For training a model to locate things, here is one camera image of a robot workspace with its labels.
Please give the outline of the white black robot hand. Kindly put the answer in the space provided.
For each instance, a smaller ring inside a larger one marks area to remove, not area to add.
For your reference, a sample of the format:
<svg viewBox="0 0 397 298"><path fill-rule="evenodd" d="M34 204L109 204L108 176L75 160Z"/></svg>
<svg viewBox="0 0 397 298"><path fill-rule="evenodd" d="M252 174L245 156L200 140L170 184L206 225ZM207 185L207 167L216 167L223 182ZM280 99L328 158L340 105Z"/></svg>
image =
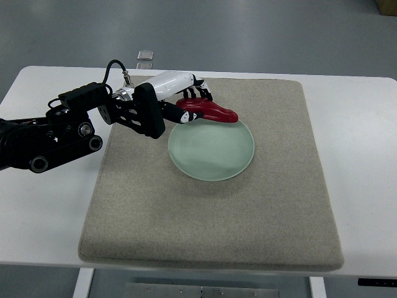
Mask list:
<svg viewBox="0 0 397 298"><path fill-rule="evenodd" d="M169 97L182 91L183 99L205 98L213 101L212 93L204 79L194 86L195 76L182 71L165 71L144 81L154 88L157 101L161 101L161 113L164 119L185 124L203 118L202 112L189 112L175 104L166 102Z"/></svg>

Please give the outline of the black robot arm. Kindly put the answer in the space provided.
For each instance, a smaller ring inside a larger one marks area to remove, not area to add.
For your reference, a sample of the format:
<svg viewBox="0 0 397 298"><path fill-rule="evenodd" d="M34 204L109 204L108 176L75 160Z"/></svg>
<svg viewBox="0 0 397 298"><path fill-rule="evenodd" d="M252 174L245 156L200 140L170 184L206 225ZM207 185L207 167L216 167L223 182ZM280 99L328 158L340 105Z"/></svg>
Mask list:
<svg viewBox="0 0 397 298"><path fill-rule="evenodd" d="M111 66L122 67L125 85L113 91L107 84ZM118 123L138 134L159 138L165 120L184 124L204 116L189 112L166 99L182 93L212 102L205 80L191 73L169 71L133 86L123 63L111 60L101 83L92 82L60 94L59 105L44 117L1 120L1 169L28 169L43 173L97 152L103 140L95 134L88 112L98 109L105 123Z"/></svg>

